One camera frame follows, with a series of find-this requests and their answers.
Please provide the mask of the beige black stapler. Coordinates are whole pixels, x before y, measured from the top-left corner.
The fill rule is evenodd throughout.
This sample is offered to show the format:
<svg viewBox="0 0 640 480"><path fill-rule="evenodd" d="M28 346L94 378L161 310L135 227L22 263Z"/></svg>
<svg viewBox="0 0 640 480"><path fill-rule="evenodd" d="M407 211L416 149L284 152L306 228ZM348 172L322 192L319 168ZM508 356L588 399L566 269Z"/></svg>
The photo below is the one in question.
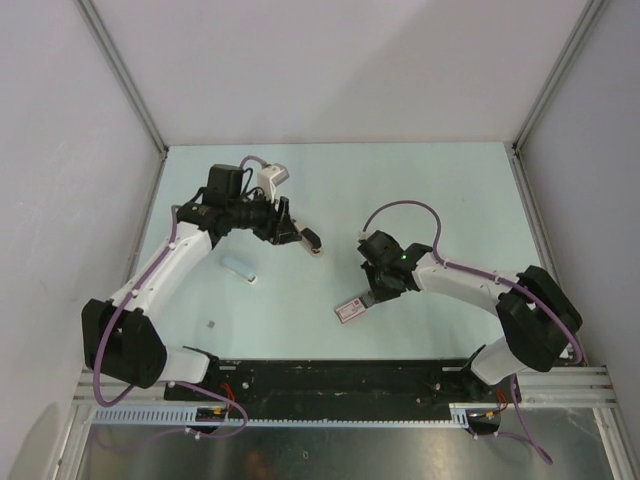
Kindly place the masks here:
<svg viewBox="0 0 640 480"><path fill-rule="evenodd" d="M324 253L324 248L320 236L306 224L295 220L294 226L301 236L300 244L312 256L320 257Z"/></svg>

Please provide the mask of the red white staple box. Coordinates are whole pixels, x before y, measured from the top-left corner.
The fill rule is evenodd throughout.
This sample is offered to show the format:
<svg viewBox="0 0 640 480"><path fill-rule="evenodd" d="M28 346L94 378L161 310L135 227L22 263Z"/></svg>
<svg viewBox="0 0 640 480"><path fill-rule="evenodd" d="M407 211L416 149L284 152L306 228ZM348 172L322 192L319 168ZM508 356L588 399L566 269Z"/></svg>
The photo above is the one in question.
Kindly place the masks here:
<svg viewBox="0 0 640 480"><path fill-rule="evenodd" d="M352 298L343 305L335 309L335 314L342 324L345 324L356 317L364 314L369 308L376 303L375 299L369 293L363 293Z"/></svg>

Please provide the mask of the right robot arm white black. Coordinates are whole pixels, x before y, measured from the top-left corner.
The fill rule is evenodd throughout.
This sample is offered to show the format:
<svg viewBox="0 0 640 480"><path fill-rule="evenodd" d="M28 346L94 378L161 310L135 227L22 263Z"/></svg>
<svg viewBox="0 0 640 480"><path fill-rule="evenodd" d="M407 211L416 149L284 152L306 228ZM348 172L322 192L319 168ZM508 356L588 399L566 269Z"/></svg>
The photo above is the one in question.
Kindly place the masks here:
<svg viewBox="0 0 640 480"><path fill-rule="evenodd" d="M526 368L548 372L583 325L578 310L544 269L531 265L504 276L456 267L437 258L431 246L413 243L404 249L389 234L361 234L361 268L369 282L368 301L379 304L406 292L444 295L494 315L502 336L483 345L452 373L431 381L443 393L484 401L505 378Z"/></svg>

